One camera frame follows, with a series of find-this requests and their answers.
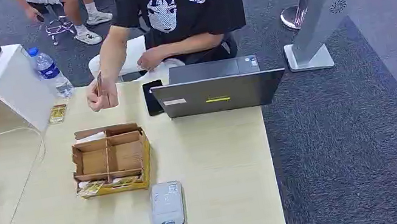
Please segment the person's right hand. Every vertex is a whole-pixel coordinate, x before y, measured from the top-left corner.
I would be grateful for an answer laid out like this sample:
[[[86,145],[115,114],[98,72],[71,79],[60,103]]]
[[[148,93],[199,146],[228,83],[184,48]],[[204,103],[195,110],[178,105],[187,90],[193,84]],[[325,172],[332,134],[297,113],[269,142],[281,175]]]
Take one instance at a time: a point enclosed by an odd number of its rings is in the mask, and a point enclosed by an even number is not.
[[[86,99],[89,108],[94,112],[119,105],[116,80],[103,78],[94,79],[87,87]]]

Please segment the person's left hand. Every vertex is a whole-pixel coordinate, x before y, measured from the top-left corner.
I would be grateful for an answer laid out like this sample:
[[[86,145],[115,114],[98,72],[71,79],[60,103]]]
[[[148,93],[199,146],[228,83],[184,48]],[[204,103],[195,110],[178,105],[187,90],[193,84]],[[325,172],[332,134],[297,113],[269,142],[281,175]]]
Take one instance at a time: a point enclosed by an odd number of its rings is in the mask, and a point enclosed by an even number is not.
[[[141,55],[137,63],[142,70],[150,71],[159,66],[164,59],[165,55],[163,48],[158,46],[146,50]]]

